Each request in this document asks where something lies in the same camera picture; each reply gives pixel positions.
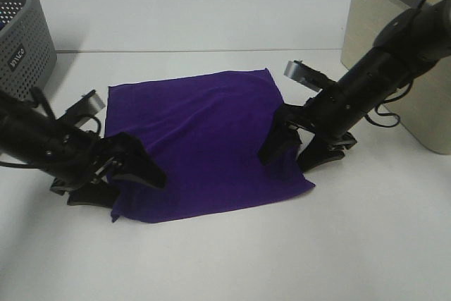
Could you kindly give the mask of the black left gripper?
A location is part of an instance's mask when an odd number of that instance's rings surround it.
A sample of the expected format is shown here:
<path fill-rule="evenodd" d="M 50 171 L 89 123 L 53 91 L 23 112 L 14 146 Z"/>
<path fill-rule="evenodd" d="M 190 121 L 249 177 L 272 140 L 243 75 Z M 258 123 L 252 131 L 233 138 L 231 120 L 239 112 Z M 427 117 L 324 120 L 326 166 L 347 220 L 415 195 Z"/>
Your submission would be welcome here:
<path fill-rule="evenodd" d="M 154 189 L 163 189 L 166 174 L 151 159 L 142 142 L 121 132 L 100 138 L 93 132 L 66 136 L 62 158 L 43 166 L 54 180 L 49 190 L 69 195 L 68 206 L 112 209 L 120 190 L 104 180 L 126 180 Z"/>

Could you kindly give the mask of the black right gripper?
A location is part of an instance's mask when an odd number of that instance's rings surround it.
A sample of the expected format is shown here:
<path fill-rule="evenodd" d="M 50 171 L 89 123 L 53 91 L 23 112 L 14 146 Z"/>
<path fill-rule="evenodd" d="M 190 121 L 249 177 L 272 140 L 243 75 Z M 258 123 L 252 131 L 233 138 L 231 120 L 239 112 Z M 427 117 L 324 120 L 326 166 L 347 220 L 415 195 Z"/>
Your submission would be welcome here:
<path fill-rule="evenodd" d="M 359 86 L 350 82 L 326 82 L 303 105 L 281 104 L 276 109 L 258 158 L 267 165 L 291 147 L 300 146 L 298 129 L 303 128 L 315 137 L 297 158 L 301 171 L 341 160 L 344 149 L 357 143 L 350 128 L 358 121 Z"/>

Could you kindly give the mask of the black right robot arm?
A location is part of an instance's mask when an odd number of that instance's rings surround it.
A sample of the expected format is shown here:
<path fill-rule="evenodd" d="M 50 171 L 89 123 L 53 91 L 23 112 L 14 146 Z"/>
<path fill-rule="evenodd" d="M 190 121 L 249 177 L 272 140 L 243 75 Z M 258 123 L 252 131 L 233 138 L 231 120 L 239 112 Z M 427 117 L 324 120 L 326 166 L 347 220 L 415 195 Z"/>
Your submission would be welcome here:
<path fill-rule="evenodd" d="M 281 104 L 258 151 L 263 165 L 301 145 L 298 131 L 313 134 L 296 162 L 306 172 L 341 160 L 357 141 L 350 129 L 382 104 L 392 102 L 398 89 L 410 90 L 414 80 L 450 56 L 450 0 L 420 0 L 391 20 L 372 48 L 338 81 L 291 61 L 285 76 L 318 94 L 302 106 Z"/>

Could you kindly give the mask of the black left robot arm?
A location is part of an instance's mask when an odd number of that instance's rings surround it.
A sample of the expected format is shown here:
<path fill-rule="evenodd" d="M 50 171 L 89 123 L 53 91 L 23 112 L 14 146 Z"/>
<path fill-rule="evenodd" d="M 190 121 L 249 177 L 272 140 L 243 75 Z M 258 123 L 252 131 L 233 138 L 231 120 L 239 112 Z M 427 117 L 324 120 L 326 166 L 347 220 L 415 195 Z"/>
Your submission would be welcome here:
<path fill-rule="evenodd" d="M 96 114 L 105 105 L 94 90 L 60 118 L 40 88 L 30 94 L 30 101 L 21 101 L 1 93 L 1 152 L 17 160 L 4 167 L 48 173 L 54 177 L 50 190 L 67 194 L 69 206 L 112 208 L 120 190 L 107 176 L 164 188 L 166 174 L 138 138 L 127 133 L 101 137 Z"/>

